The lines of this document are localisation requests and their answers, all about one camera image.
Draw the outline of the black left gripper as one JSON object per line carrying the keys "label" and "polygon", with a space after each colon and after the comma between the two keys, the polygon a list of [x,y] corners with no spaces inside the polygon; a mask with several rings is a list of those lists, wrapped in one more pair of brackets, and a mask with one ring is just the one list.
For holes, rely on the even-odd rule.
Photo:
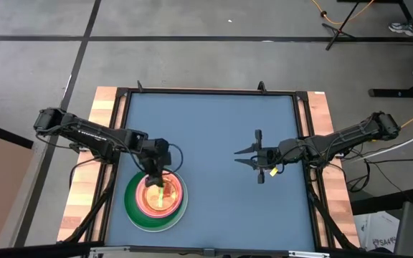
{"label": "black left gripper", "polygon": [[164,166],[171,165],[171,154],[168,151],[169,143],[163,138],[143,140],[140,152],[140,164],[145,177],[145,187],[164,185],[162,170]]}

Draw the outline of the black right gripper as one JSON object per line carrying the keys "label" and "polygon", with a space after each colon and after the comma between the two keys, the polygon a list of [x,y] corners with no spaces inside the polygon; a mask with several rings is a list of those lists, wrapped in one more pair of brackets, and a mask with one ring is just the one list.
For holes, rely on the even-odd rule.
{"label": "black right gripper", "polygon": [[256,142],[250,147],[235,152],[235,154],[254,153],[251,159],[235,159],[236,162],[251,166],[258,170],[257,182],[265,182],[265,170],[272,170],[278,165],[297,163],[303,156],[303,141],[292,138],[281,141],[277,147],[262,146],[262,131],[255,131]]}

